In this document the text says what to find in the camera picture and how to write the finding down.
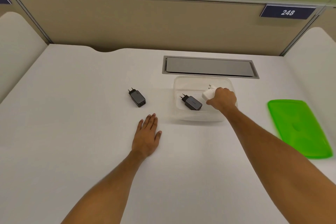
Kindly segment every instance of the clear plastic container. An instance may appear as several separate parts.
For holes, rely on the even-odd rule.
[[[194,120],[194,121],[224,121],[224,115],[205,103],[202,98],[202,93],[206,91],[209,85],[216,87],[228,88],[235,91],[231,81],[225,77],[212,76],[178,76],[174,80],[174,117],[179,120]],[[182,94],[193,96],[202,103],[202,108],[199,111],[192,111],[184,105],[180,98]]]

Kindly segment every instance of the desk surface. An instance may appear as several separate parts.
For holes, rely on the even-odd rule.
[[[160,146],[134,179],[122,224],[287,223],[227,121],[170,117],[177,75],[162,74],[164,55],[253,60],[260,79],[230,80],[239,109],[274,134],[269,100],[309,103],[282,57],[51,44],[0,105],[1,223],[60,223],[153,112]],[[132,102],[131,87],[145,106]],[[336,181],[334,158],[314,164]]]

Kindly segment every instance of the wall charger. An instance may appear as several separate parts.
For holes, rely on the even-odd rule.
[[[180,98],[182,98],[182,101],[184,102],[186,107],[188,107],[190,110],[199,111],[201,109],[202,104],[197,99],[195,99],[192,96],[185,95],[185,94],[183,94],[183,96],[184,97],[180,96]]]
[[[131,96],[132,100],[138,107],[142,107],[146,103],[146,99],[138,90],[131,88],[132,90],[128,90],[128,94]]]
[[[202,98],[205,101],[208,101],[209,99],[212,99],[212,98],[215,97],[215,92],[216,92],[217,87],[213,86],[213,85],[209,85],[209,86],[210,86],[210,88],[208,88],[208,90],[206,90],[202,93]]]

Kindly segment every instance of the forearm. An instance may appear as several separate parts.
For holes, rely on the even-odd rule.
[[[62,224],[119,224],[133,178],[143,160],[144,157],[141,154],[131,152],[78,201]]]
[[[224,114],[264,188],[288,222],[335,221],[336,186],[325,175],[237,108]]]

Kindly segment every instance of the green lid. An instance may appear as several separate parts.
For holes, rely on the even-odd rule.
[[[268,102],[281,139],[307,158],[329,158],[330,145],[309,106],[301,100],[278,99]]]

